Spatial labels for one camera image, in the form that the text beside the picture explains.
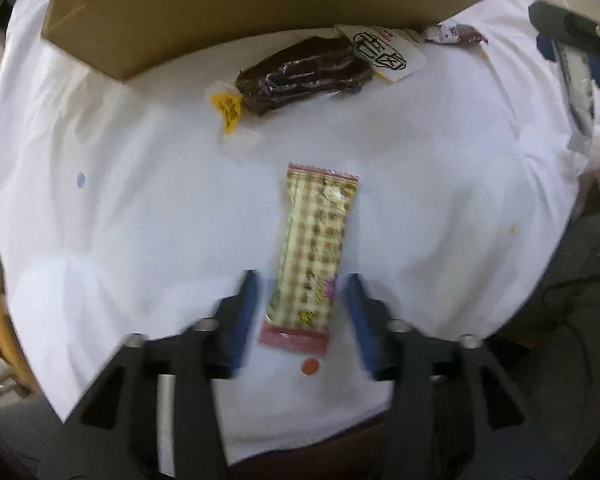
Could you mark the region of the white black label snack pack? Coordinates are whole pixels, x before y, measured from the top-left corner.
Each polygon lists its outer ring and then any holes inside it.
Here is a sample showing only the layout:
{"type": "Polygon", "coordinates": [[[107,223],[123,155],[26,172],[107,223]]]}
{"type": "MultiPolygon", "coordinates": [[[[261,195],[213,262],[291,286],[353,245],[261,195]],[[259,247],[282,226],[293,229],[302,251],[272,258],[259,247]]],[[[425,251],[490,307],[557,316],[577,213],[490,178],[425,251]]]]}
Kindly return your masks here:
{"type": "Polygon", "coordinates": [[[337,25],[336,29],[351,41],[356,55],[386,81],[398,82],[426,64],[426,56],[416,44],[392,29],[355,25],[337,25]]]}

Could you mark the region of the dark chocolate snack pack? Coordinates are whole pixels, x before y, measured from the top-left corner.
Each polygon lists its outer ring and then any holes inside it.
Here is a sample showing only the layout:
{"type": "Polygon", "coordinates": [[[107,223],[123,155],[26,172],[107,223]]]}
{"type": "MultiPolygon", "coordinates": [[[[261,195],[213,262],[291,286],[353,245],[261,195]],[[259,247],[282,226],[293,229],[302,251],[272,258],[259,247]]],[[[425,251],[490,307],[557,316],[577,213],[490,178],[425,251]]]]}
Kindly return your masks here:
{"type": "Polygon", "coordinates": [[[313,36],[239,73],[235,87],[249,113],[262,117],[323,92],[358,93],[373,78],[343,36],[313,36]]]}

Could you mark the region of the brown cardboard box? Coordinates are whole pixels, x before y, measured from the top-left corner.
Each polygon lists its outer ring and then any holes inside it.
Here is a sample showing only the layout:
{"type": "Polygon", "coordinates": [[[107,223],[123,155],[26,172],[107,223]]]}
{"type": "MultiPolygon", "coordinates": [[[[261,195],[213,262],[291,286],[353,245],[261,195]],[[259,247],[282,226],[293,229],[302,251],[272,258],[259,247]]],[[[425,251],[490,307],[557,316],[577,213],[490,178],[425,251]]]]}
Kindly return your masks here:
{"type": "Polygon", "coordinates": [[[117,80],[251,36],[334,25],[427,27],[482,0],[50,0],[41,35],[117,80]]]}

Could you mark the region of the yellow checkered wafer pack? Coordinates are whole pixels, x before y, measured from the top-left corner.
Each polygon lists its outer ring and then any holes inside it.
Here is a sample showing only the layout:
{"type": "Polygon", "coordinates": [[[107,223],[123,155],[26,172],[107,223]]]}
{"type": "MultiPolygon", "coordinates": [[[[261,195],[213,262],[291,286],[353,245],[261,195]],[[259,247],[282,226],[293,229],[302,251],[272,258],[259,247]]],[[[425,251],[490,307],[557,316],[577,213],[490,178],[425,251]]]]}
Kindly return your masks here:
{"type": "Polygon", "coordinates": [[[286,173],[289,211],[275,287],[260,343],[324,356],[336,298],[348,217],[358,178],[291,164],[286,173]]]}

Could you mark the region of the white maroon candy wrapper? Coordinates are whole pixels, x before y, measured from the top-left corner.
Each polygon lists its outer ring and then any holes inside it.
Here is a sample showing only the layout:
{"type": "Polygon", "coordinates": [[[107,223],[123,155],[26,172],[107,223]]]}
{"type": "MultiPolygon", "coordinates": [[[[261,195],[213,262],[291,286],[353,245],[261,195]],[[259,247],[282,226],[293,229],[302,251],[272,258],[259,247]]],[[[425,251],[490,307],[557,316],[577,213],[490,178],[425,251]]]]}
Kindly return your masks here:
{"type": "Polygon", "coordinates": [[[422,36],[426,41],[447,46],[471,46],[486,42],[486,37],[478,29],[466,24],[431,26],[422,32],[422,36]]]}

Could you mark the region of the white blue patterned snack pack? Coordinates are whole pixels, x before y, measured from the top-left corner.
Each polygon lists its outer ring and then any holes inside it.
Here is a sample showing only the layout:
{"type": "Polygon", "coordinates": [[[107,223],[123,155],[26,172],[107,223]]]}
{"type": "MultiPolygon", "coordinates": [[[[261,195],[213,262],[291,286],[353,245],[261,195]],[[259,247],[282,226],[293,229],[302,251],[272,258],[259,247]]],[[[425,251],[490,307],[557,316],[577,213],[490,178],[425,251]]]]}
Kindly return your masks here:
{"type": "Polygon", "coordinates": [[[553,40],[552,44],[573,120],[581,136],[591,139],[594,131],[595,103],[588,56],[557,40],[553,40]]]}

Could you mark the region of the small yellow candy packet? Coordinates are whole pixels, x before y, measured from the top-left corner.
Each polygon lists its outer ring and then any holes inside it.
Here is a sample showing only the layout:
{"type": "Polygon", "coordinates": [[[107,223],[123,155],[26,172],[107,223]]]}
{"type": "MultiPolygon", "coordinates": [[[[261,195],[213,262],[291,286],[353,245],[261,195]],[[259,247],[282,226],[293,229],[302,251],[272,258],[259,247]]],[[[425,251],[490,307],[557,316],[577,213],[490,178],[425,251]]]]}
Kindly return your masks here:
{"type": "Polygon", "coordinates": [[[259,119],[247,110],[234,84],[215,81],[206,91],[206,100],[218,116],[220,140],[224,145],[251,150],[260,144],[259,119]]]}

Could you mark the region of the white table cloth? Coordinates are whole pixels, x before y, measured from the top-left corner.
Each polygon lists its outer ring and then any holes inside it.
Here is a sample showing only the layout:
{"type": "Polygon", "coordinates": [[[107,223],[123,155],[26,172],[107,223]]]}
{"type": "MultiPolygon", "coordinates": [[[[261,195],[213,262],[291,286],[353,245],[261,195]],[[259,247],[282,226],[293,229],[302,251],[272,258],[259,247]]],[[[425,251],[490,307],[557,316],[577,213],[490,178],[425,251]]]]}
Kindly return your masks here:
{"type": "Polygon", "coordinates": [[[209,96],[299,39],[223,44],[125,84],[41,37],[17,0],[0,70],[0,256],[20,344],[68,415],[130,333],[169,336],[257,270],[271,296],[295,162],[355,174],[342,274],[432,336],[489,336],[522,307],[571,216],[583,159],[528,19],[460,14],[488,40],[223,136],[209,96]]]}

